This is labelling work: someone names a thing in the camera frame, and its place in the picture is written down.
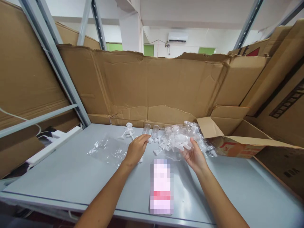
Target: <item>power strip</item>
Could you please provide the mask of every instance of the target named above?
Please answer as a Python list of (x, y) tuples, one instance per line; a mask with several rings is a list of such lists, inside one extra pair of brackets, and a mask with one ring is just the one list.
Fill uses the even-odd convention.
[(80, 133), (82, 131), (81, 127), (74, 127), (72, 130), (70, 130), (67, 133), (62, 134), (60, 138), (57, 138), (54, 140), (50, 145), (48, 145), (46, 148), (39, 151), (34, 156), (27, 159), (27, 163), (30, 167), (33, 167), (37, 165), (39, 162), (41, 162), (43, 159), (45, 159), (47, 156), (49, 156), (51, 153), (53, 153), (59, 146), (66, 143), (72, 136)]

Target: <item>ceiling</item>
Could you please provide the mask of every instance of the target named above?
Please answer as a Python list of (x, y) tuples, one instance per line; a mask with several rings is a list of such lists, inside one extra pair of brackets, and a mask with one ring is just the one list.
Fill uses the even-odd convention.
[[(60, 21), (81, 22), (86, 0), (46, 0), (52, 16)], [(117, 4), (136, 5), (143, 25), (169, 28), (241, 29), (254, 0), (97, 0), (102, 23), (119, 25)], [(253, 30), (272, 26), (292, 1), (264, 0)]]

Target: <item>white pillar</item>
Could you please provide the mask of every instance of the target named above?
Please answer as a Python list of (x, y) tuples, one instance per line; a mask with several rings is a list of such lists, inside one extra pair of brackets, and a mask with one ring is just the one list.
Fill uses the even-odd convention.
[(143, 53), (143, 24), (138, 12), (119, 9), (119, 26), (123, 50)]

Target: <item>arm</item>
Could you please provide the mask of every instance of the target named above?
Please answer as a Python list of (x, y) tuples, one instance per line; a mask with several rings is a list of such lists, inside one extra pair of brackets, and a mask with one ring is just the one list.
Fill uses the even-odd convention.
[(126, 158), (85, 210), (75, 228), (108, 226), (126, 180), (145, 152), (150, 137), (150, 135), (141, 135), (130, 143)]
[(248, 228), (240, 213), (230, 202), (218, 181), (210, 171), (205, 157), (193, 138), (190, 139), (194, 146), (191, 151), (182, 152), (186, 162), (194, 170), (199, 183), (204, 191), (207, 202), (220, 228)]

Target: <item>air conditioner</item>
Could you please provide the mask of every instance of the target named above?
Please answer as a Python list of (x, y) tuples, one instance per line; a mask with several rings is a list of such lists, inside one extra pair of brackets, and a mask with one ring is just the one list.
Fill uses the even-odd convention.
[(187, 33), (169, 32), (169, 36), (168, 36), (169, 42), (185, 43), (187, 40), (188, 40)]

